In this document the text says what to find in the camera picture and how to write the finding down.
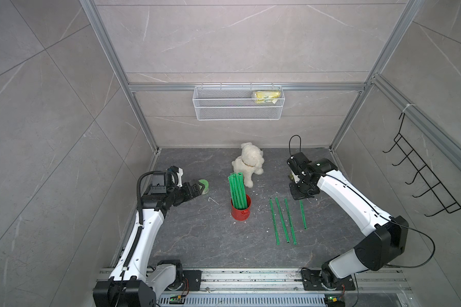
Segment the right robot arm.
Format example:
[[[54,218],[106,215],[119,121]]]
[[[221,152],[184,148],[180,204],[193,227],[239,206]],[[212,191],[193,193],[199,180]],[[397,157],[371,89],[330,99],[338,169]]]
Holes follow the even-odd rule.
[[[364,239],[354,248],[326,261],[319,281],[327,290],[356,273],[378,271],[392,265],[405,252],[411,227],[402,216],[394,217],[366,198],[328,159],[309,160],[296,153],[287,160],[291,169],[289,188],[294,200],[328,194],[356,223]]]

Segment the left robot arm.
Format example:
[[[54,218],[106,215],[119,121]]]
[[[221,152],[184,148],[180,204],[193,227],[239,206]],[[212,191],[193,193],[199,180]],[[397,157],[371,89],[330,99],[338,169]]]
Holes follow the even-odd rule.
[[[170,208],[197,198],[207,188],[199,180],[183,182],[183,174],[182,168],[171,166],[138,178],[133,230],[110,277],[93,289],[96,306],[159,306],[165,290],[181,291],[177,299],[189,294],[191,285],[180,260],[162,260],[148,272],[156,236]]]

